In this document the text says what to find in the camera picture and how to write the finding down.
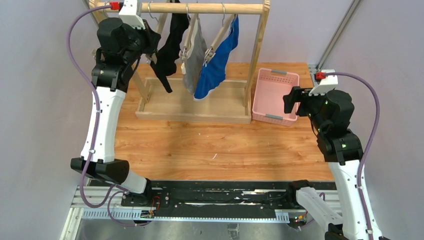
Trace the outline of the black underwear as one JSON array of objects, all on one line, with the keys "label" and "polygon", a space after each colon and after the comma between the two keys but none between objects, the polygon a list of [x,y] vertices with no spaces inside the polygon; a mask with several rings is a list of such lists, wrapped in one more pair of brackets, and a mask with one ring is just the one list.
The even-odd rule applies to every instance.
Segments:
[{"label": "black underwear", "polygon": [[156,63],[150,63],[155,76],[159,79],[167,93],[173,90],[168,81],[168,76],[176,73],[175,61],[179,58],[180,44],[185,31],[189,27],[190,19],[186,13],[173,13],[169,27],[169,35],[162,48],[156,53]]}]

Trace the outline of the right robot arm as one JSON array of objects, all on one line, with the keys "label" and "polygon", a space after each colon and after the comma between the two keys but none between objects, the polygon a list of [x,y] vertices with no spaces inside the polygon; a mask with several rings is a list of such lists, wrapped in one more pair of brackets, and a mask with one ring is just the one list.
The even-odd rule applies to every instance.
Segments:
[{"label": "right robot arm", "polygon": [[341,214],[307,180],[289,185],[289,199],[310,214],[326,240],[384,240],[372,211],[364,209],[369,204],[360,169],[365,154],[359,137],[348,128],[355,109],[352,98],[335,89],[316,96],[310,92],[310,88],[294,86],[283,96],[284,111],[289,113],[298,105],[296,115],[308,117],[317,130],[317,145],[334,177]]}]

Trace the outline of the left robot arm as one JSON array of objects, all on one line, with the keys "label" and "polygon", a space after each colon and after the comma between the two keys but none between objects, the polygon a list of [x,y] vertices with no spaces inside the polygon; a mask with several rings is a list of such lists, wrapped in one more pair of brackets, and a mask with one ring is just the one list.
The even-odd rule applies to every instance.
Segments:
[{"label": "left robot arm", "polygon": [[95,65],[91,75],[85,76],[92,93],[90,122],[83,149],[71,159],[70,167],[82,181],[105,182],[149,203],[151,181],[133,172],[127,160],[116,158],[115,137],[135,66],[143,54],[157,48],[159,35],[144,19],[131,23],[122,17],[102,20],[96,35],[100,46],[94,54]]}]

